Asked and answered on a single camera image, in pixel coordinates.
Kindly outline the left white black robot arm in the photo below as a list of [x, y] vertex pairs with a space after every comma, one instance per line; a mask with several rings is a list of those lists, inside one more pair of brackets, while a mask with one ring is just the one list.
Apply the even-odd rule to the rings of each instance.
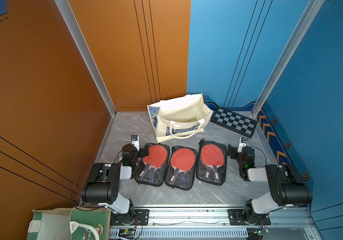
[[114, 226], [148, 224], [149, 210], [135, 210], [132, 200], [119, 193], [121, 180], [137, 176], [142, 157], [148, 156], [149, 145], [144, 148], [127, 144], [122, 148], [122, 159], [117, 163], [92, 165], [81, 193], [84, 204], [106, 208], [112, 212]]

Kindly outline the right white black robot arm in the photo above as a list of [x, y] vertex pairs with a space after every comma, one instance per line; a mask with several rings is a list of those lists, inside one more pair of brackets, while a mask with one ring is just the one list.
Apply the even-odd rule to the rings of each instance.
[[268, 193], [248, 200], [241, 212], [231, 214], [238, 224], [264, 224], [268, 222], [271, 212], [312, 202], [312, 192], [294, 165], [265, 165], [257, 168], [255, 151], [247, 146], [241, 149], [228, 146], [227, 155], [237, 161], [240, 177], [244, 181], [266, 182], [269, 185]]

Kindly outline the cream canvas tote bag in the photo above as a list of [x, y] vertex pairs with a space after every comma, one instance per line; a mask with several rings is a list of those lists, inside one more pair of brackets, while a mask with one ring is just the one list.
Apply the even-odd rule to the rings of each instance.
[[158, 143], [204, 132], [213, 114], [202, 94], [161, 100], [148, 105], [147, 111]]

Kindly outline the ping pong paddle case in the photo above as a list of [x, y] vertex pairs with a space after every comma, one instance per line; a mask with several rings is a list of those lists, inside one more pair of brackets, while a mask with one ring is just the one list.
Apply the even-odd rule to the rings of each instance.
[[195, 149], [174, 146], [166, 171], [165, 184], [171, 188], [188, 191], [192, 188], [197, 168]]
[[227, 147], [202, 139], [199, 142], [196, 177], [199, 181], [221, 186], [226, 180]]
[[170, 148], [164, 144], [146, 145], [149, 145], [149, 156], [140, 158], [134, 179], [138, 184], [160, 187], [165, 180]]

